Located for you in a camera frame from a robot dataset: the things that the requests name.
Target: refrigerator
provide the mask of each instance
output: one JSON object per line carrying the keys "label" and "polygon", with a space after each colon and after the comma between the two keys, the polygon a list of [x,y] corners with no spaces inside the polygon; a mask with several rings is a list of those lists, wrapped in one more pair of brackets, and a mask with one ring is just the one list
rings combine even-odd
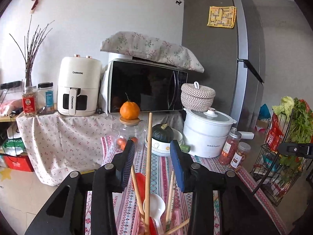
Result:
{"label": "refrigerator", "polygon": [[[207,26],[210,6],[235,6],[234,28]],[[213,88],[212,107],[236,120],[238,130],[254,128],[263,96],[265,47],[253,0],[184,0],[182,46],[204,67],[204,73],[188,73],[188,82]]]}

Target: glass jar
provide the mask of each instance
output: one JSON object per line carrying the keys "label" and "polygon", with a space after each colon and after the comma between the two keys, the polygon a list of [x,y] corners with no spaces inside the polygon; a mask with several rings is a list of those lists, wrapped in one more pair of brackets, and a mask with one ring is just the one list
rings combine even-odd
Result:
{"label": "glass jar", "polygon": [[238,145],[237,151],[234,154],[234,157],[232,158],[228,167],[230,169],[233,169],[236,172],[240,170],[242,166],[242,162],[245,160],[250,150],[251,150],[251,147],[249,144],[245,142],[240,142]]}
{"label": "glass jar", "polygon": [[221,165],[230,164],[241,139],[241,133],[232,129],[230,130],[228,137],[226,139],[225,145],[223,147],[222,153],[219,157],[219,162]]}
{"label": "glass jar", "polygon": [[38,113],[41,115],[54,113],[53,82],[38,84]]}
{"label": "glass jar", "polygon": [[131,139],[135,143],[135,150],[140,149],[145,140],[145,134],[147,131],[146,123],[139,119],[134,124],[124,122],[121,119],[120,122],[121,123],[117,128],[118,136],[116,139],[116,146],[121,150],[124,150],[127,140]]}
{"label": "glass jar", "polygon": [[22,93],[22,102],[25,117],[34,117],[37,115],[37,87],[27,86]]}

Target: microwave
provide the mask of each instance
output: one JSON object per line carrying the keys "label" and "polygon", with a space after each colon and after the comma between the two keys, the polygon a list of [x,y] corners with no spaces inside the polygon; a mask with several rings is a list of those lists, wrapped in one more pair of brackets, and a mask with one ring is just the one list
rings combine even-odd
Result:
{"label": "microwave", "polygon": [[188,76],[183,69],[145,60],[114,59],[106,73],[109,113],[118,113],[128,100],[143,112],[183,109],[181,87]]}

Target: white wall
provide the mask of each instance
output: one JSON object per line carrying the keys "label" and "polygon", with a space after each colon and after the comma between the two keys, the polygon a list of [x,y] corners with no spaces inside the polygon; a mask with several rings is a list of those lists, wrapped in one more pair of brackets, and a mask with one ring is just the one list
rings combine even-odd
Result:
{"label": "white wall", "polygon": [[[33,33],[55,20],[42,43],[32,72],[34,85],[54,82],[65,56],[90,55],[107,64],[108,54],[100,43],[118,31],[134,31],[181,44],[183,3],[176,0],[40,0],[32,15]],[[23,50],[33,1],[13,0],[0,18],[0,82],[25,78],[23,57],[9,36]]]}
{"label": "white wall", "polygon": [[253,0],[265,42],[262,104],[271,111],[281,97],[305,99],[313,108],[313,32],[294,0]]}

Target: white spoon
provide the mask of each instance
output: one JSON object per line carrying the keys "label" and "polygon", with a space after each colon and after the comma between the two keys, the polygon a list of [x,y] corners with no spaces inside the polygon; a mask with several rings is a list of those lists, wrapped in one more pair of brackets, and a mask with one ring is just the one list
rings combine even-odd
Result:
{"label": "white spoon", "polygon": [[[146,200],[143,202],[143,209],[145,209]],[[150,194],[150,217],[156,222],[156,228],[159,235],[164,234],[164,230],[161,224],[161,216],[165,211],[165,202],[157,194]]]}

